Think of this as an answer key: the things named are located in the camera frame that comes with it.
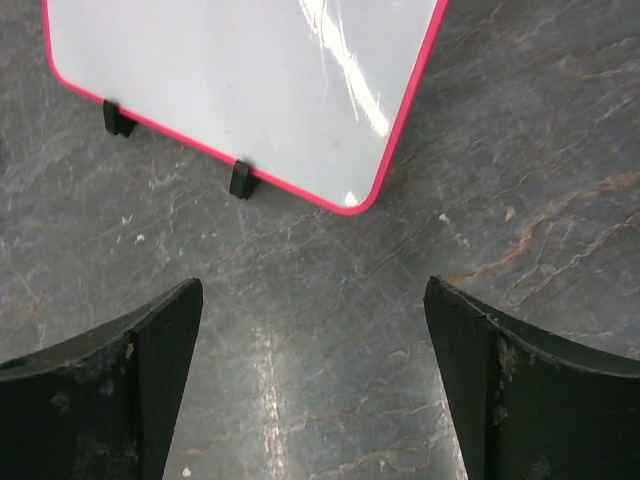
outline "pink frame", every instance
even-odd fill
[[[97,103],[102,103],[103,99],[94,95],[91,92],[88,92],[76,85],[73,85],[66,81],[60,72],[56,68],[53,62],[53,55],[51,51],[51,36],[49,33],[49,13],[47,9],[48,0],[42,0],[42,17],[44,23],[44,39],[47,49],[47,59],[49,61],[49,66],[53,72],[53,75],[56,77],[58,82],[60,82],[64,87],[69,90],[82,95],[84,97],[89,98]],[[400,103],[400,109],[398,110],[398,115],[393,123],[393,127],[391,128],[391,133],[389,135],[389,141],[387,142],[387,146],[384,149],[384,153],[382,155],[382,160],[380,162],[380,166],[378,167],[378,172],[376,173],[375,180],[373,182],[373,187],[371,188],[371,192],[367,198],[359,205],[355,207],[342,207],[330,203],[316,195],[313,195],[301,188],[298,188],[294,185],[291,185],[287,182],[284,182],[278,178],[275,178],[268,173],[265,173],[258,169],[252,169],[252,172],[256,177],[264,180],[268,183],[272,183],[277,187],[282,188],[283,190],[287,190],[294,195],[304,198],[310,202],[313,202],[323,208],[326,208],[334,213],[338,213],[340,215],[357,215],[359,213],[367,210],[373,203],[375,202],[378,194],[380,193],[380,189],[382,188],[382,184],[384,182],[385,175],[387,173],[387,169],[391,163],[391,159],[393,158],[393,154],[398,144],[398,140],[400,139],[400,134],[402,133],[402,129],[404,128],[405,122],[407,121],[407,117],[409,116],[409,111],[411,110],[411,105],[415,100],[416,92],[418,90],[418,86],[420,85],[420,80],[422,79],[422,74],[424,73],[424,69],[427,65],[429,57],[431,56],[431,51],[433,50],[433,46],[435,44],[436,37],[438,35],[438,31],[440,30],[440,26],[442,24],[442,20],[444,18],[445,11],[449,4],[449,0],[437,0],[435,9],[433,11],[433,16],[431,17],[431,22],[427,27],[427,33],[425,34],[424,40],[422,42],[422,46],[420,47],[420,51],[418,52],[418,58],[416,59],[416,64],[411,72],[411,76],[409,77],[409,84],[407,85],[407,89],[402,98],[402,102]],[[198,143],[190,138],[185,137],[184,135],[171,130],[167,127],[164,127],[153,120],[149,120],[148,118],[144,118],[138,115],[135,112],[127,110],[125,108],[121,109],[122,113],[124,113],[127,117],[135,120],[138,123],[151,127],[159,132],[162,132],[165,135],[175,138],[180,142],[189,145],[197,150],[203,151],[213,157],[216,157],[226,163],[233,165],[236,161],[236,158],[231,157],[225,153],[222,153],[213,148],[207,147],[201,143]]]

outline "black holder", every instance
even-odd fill
[[[251,166],[242,160],[236,160],[231,172],[229,193],[240,200],[247,200],[260,183],[260,179],[251,172]]]
[[[469,480],[638,477],[640,362],[528,325],[437,278],[424,305]]]
[[[107,132],[127,138],[131,135],[133,128],[136,126],[136,121],[122,115],[117,103],[105,100],[102,102],[102,113]]]
[[[0,478],[161,480],[202,284],[0,364]]]

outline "black clip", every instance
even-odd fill
[[[260,179],[253,175],[251,166],[242,160],[236,160],[231,173],[229,193],[240,200],[248,199],[260,183]]]
[[[136,126],[136,121],[125,117],[120,113],[120,107],[117,103],[105,100],[102,102],[102,113],[104,115],[104,126],[112,135],[122,135],[129,137]]]

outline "white glossy surface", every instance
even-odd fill
[[[47,9],[66,82],[344,209],[372,191],[436,3],[49,0]]]

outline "gray marble countertop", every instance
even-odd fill
[[[462,478],[430,275],[640,359],[640,3],[451,0],[351,218],[264,185],[241,203],[227,165],[110,136],[49,72],[39,2],[0,18],[0,361],[201,278],[165,478]]]

